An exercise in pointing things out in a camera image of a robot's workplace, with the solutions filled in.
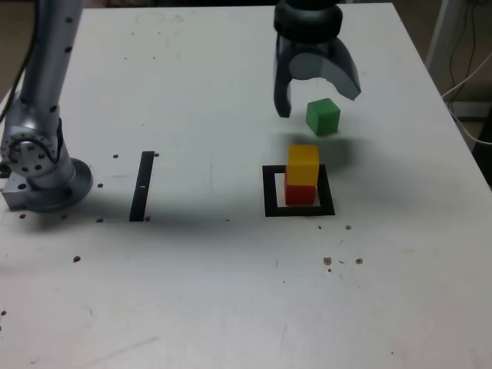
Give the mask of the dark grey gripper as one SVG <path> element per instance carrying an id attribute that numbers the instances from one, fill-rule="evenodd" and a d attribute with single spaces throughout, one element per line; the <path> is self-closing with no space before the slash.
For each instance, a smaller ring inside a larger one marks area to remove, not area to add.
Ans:
<path id="1" fill-rule="evenodd" d="M 290 83 L 323 78 L 354 101 L 361 93 L 357 68 L 338 37 L 327 42 L 295 42 L 277 34 L 274 60 L 274 106 L 281 118 L 291 116 Z"/>

